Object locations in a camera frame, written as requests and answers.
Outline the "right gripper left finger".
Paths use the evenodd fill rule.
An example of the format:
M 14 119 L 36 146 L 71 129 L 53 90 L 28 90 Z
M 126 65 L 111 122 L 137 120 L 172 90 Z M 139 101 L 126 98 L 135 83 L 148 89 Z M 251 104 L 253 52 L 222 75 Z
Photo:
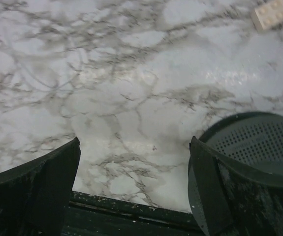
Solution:
M 0 173 L 0 236 L 59 236 L 80 161 L 74 138 Z

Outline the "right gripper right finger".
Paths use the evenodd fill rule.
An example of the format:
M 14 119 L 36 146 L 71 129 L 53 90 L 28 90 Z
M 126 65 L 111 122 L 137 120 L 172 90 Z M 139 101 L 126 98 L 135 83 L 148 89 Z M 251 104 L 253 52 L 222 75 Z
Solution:
M 188 199 L 207 236 L 283 236 L 283 169 L 255 168 L 193 137 Z

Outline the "black filament spool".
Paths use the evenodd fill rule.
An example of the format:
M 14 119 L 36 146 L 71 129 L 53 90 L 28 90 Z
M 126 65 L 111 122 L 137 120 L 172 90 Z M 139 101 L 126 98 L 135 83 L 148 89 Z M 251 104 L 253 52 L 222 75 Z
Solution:
M 283 116 L 246 112 L 224 118 L 197 138 L 219 153 L 255 168 L 283 169 Z

